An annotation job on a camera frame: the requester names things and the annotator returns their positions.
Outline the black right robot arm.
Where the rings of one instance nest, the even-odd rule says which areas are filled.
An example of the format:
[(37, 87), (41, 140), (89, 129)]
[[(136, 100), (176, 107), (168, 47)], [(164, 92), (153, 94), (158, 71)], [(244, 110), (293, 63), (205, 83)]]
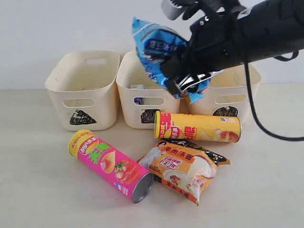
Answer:
[(201, 10), (205, 16), (191, 25), (186, 47), (178, 45), (162, 64), (164, 85), (174, 96), (192, 89), (199, 75), (266, 58), (283, 60), (304, 48), (304, 3), (265, 0), (246, 8), (237, 0), (176, 0), (188, 20)]

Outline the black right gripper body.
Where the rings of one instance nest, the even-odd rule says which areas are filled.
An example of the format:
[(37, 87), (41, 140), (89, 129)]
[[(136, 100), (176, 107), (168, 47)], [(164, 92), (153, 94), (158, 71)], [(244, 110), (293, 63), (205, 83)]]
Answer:
[(191, 25), (190, 40), (180, 54), (180, 73), (198, 75), (246, 65), (245, 37), (238, 19), (242, 9), (202, 11), (205, 16)]

